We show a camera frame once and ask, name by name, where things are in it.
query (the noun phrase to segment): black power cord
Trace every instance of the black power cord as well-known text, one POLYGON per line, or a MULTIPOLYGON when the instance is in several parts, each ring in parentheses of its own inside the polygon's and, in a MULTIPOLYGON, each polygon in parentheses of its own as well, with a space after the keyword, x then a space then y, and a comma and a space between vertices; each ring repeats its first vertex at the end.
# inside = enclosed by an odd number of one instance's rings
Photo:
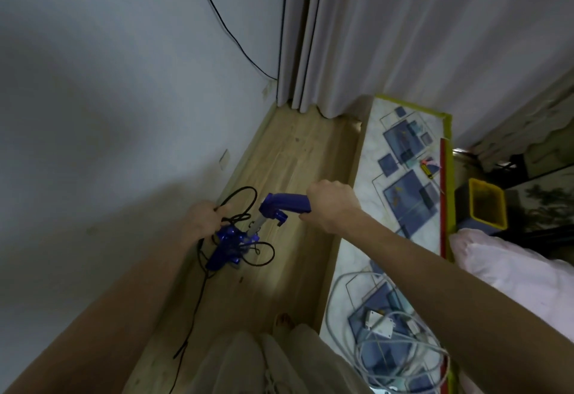
POLYGON ((233 35, 233 33, 231 33, 229 31, 229 28, 227 28, 227 26, 225 25, 225 22, 223 22, 223 18, 221 18, 221 15, 219 14, 219 11, 217 10, 217 7, 215 7, 215 4, 213 4, 213 0, 209 0, 211 7, 213 7, 213 10, 215 11, 215 14, 217 15, 217 17, 219 18, 219 21, 221 22, 223 28, 225 28, 225 31, 227 32, 227 34, 229 34, 231 36, 231 38, 235 41, 235 43, 237 43, 237 46, 239 47, 239 49, 241 50, 241 52, 243 53, 243 55, 251 62, 251 64, 253 64, 259 71, 261 71, 261 73, 263 75, 265 75, 266 77, 277 81, 277 78, 272 77, 271 75, 269 75, 267 72, 263 71, 259 66, 257 66, 257 64, 251 60, 251 57, 249 57, 247 55, 247 53, 245 52, 245 50, 243 49, 243 47, 240 45, 239 41, 235 38, 235 36, 233 35))
MULTIPOLYGON (((255 205, 255 201, 257 200, 257 190, 254 187, 251 186, 245 186, 245 187, 241 187, 238 188, 237 190, 235 190, 233 193, 231 193, 229 196, 227 196, 225 198, 225 200, 223 202, 221 202, 220 207, 224 206, 227 202, 229 202, 236 194, 240 193, 243 190, 253 190, 254 192, 254 196, 253 196, 253 200, 251 201, 251 203, 249 204, 249 206, 247 207, 247 209, 245 209, 244 212, 236 214, 234 216, 231 216, 229 218, 224 217, 222 219, 222 221, 225 222, 229 222, 230 225, 235 225, 238 222, 243 222, 245 220, 249 220, 251 218, 251 214, 249 214, 249 210, 255 205)), ((199 309, 199 304, 201 303, 201 299, 203 298, 203 292, 205 291, 205 284, 207 283, 208 279, 211 279, 216 272, 210 272, 202 263, 201 261, 201 257, 204 258, 205 262, 207 262, 209 260, 209 258, 207 257, 207 255, 205 255, 205 253, 202 251, 201 247, 203 246, 203 238, 201 240, 199 240, 197 242, 197 262, 199 263, 199 267, 201 267, 201 269, 203 270, 204 276, 203 276, 203 282, 201 284, 201 291, 199 292, 199 297, 197 298, 197 303, 195 304, 195 308, 193 309, 193 315, 191 317, 191 327, 190 330, 187 332, 187 335, 185 336, 185 340, 183 341, 182 345, 180 346, 179 349, 177 349, 177 352, 175 355, 173 355, 173 359, 176 359, 178 356, 180 357, 179 359, 179 363, 177 364, 177 371, 176 371, 176 377, 173 381, 173 385, 171 387, 171 390, 169 390, 169 394, 172 394, 173 389, 176 387, 176 383, 177 383, 177 377, 179 376, 179 372, 181 369, 181 363, 183 362, 183 356, 185 354, 185 351, 187 350, 187 346, 190 343, 190 336, 191 336, 191 332, 193 332, 193 327, 195 326, 195 316, 197 315, 197 310, 199 309)), ((263 264, 252 264, 250 263, 248 260, 246 260, 245 258, 242 259, 245 261, 246 264, 248 265, 252 265, 253 267, 263 267, 264 265, 268 265, 274 258, 275 258, 275 248, 273 247, 273 245, 271 245, 270 243, 267 243, 266 241, 258 241, 254 244, 248 244, 248 245, 242 245, 240 246, 241 248, 253 248, 255 250, 255 253, 257 253, 257 255, 260 254, 260 249, 257 247, 257 245, 265 245, 265 246, 269 246, 271 248, 271 250, 273 251, 273 255, 271 256, 271 259, 269 261, 264 262, 263 264)))

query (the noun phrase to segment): gray curtain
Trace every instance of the gray curtain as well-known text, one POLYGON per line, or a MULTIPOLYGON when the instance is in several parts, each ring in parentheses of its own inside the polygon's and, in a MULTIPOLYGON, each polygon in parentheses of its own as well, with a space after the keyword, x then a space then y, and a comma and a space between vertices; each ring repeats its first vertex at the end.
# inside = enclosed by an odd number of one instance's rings
POLYGON ((278 103, 361 115, 383 93, 476 143, 574 64, 574 0, 286 0, 278 103))

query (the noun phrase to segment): white cable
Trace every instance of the white cable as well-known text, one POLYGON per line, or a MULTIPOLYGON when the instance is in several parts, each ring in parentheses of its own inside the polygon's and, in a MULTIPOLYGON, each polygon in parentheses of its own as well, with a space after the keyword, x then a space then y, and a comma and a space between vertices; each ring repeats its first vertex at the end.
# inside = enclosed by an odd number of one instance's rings
POLYGON ((436 390, 438 390, 447 380, 448 377, 448 372, 450 370, 450 365, 451 365, 451 361, 450 361, 450 357, 448 355, 448 352, 443 349, 442 347, 440 347, 440 342, 439 340, 434 336, 434 333, 428 328, 428 326, 424 325, 418 317, 416 317, 416 314, 408 314, 407 312, 404 311, 391 311, 386 313, 383 317, 381 317, 380 319, 378 319, 376 321, 376 323, 371 327, 370 332, 367 334, 367 336, 365 337, 365 339, 360 340, 360 341, 356 341, 355 343, 355 349, 352 351, 349 351, 347 348, 345 348, 340 341, 337 339, 337 337, 335 336, 335 334, 333 333, 333 329, 331 328, 331 324, 329 323, 329 309, 331 306, 331 302, 332 302, 332 297, 335 293, 335 290, 337 289, 337 286, 339 285, 339 283, 341 282, 341 280, 344 277, 347 276, 357 276, 359 274, 369 274, 370 276, 376 276, 376 277, 383 277, 385 279, 387 279, 387 281, 392 284, 392 281, 390 281, 389 277, 386 274, 379 274, 379 273, 375 273, 375 272, 350 272, 350 273, 346 273, 346 274, 341 274, 336 280, 335 283, 333 285, 333 288, 331 289, 331 293, 329 293, 329 298, 327 300, 327 304, 326 304, 326 311, 325 311, 325 324, 326 324, 326 328, 327 331, 329 332, 329 334, 331 335, 331 338, 333 339, 334 343, 337 345, 337 347, 339 348, 339 350, 341 351, 341 353, 344 355, 344 357, 347 359, 347 361, 355 368, 355 370, 357 370, 359 372, 359 374, 361 375, 361 377, 363 378, 363 380, 368 383, 369 385, 371 385, 371 381, 370 380, 375 380, 375 383, 377 384, 376 388, 380 388, 383 390, 387 390, 387 391, 391 391, 391 392, 396 392, 397 394, 407 394, 408 391, 397 391, 396 387, 390 387, 388 385, 384 385, 383 383, 379 382, 380 379, 383 380, 393 380, 393 379, 401 379, 401 380, 409 380, 409 379, 413 379, 413 378, 417 378, 420 376, 425 376, 428 375, 429 379, 432 381, 432 376, 431 374, 433 374, 437 369, 440 369, 440 367, 442 366, 442 363, 444 360, 446 360, 446 370, 444 372, 444 375, 441 377, 441 379, 434 384, 433 387, 429 388, 428 390, 423 390, 423 391, 418 391, 418 394, 425 394, 425 393, 434 393, 436 390), (422 340, 418 340, 416 338, 413 337, 408 337, 407 335, 402 335, 398 332, 395 332, 394 335, 396 337, 399 337, 399 339, 393 338, 391 340, 386 340, 383 339, 382 337, 379 336, 375 336, 374 335, 374 330, 377 327, 377 325, 383 323, 384 320, 388 319, 391 315, 400 315, 403 318, 404 317, 408 317, 412 320, 415 321, 416 324, 418 324, 418 326, 421 329, 421 332, 424 332, 424 334, 429 338, 429 339, 433 339, 435 341, 436 344, 432 344, 428 341, 422 341, 422 340), (409 366, 413 367, 413 362, 416 362, 415 358, 416 358, 416 354, 417 354, 417 349, 415 349, 414 355, 413 355, 413 360, 403 364, 403 368, 399 369, 397 374, 395 375, 386 375, 386 376, 379 376, 376 374, 371 373, 367 368, 365 368, 363 360, 362 360, 362 352, 363 352, 363 345, 366 343, 379 343, 379 344, 389 344, 389 343, 411 343, 413 344, 415 347, 425 347, 427 350, 432 350, 433 352, 438 353, 439 355, 441 355, 443 358, 439 359, 439 363, 431 369, 428 369, 424 372, 420 372, 420 373, 413 373, 411 375, 403 375, 401 373, 401 371, 405 370, 405 366, 408 364, 409 366))

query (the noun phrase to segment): wooden floor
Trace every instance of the wooden floor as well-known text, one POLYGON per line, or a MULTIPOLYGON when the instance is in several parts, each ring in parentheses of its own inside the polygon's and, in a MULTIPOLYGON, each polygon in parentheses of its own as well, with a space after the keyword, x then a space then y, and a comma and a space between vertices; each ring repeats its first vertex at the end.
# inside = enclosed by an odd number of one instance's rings
MULTIPOLYGON (((358 123, 346 117, 328 120, 314 107, 305 114, 278 108, 236 187, 254 186, 258 206, 267 193, 305 193, 310 182, 320 179, 346 182, 358 138, 358 123)), ((251 193, 244 194, 233 203, 237 213, 250 202, 251 193)), ((270 332, 275 315, 284 311, 296 323, 312 325, 332 236, 308 227, 295 214, 282 227, 268 222, 259 235, 275 246, 275 259, 261 268, 226 266, 207 282, 174 393, 186 392, 209 345, 224 332, 270 332)), ((269 255, 263 248, 256 262, 269 255)), ((177 369, 172 357, 190 328, 202 279, 193 262, 169 299, 125 393, 168 394, 177 369)))

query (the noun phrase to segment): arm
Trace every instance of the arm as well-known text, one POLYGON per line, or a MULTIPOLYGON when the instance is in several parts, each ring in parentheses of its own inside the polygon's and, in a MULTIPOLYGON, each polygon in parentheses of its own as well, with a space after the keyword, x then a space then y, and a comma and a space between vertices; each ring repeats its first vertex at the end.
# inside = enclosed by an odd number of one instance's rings
POLYGON ((82 312, 5 394, 120 393, 151 336, 190 247, 227 212, 200 202, 110 289, 82 312))
POLYGON ((301 219, 340 235, 384 268, 452 358, 485 393, 567 393, 574 345, 495 288, 361 210, 352 188, 321 181, 301 219))

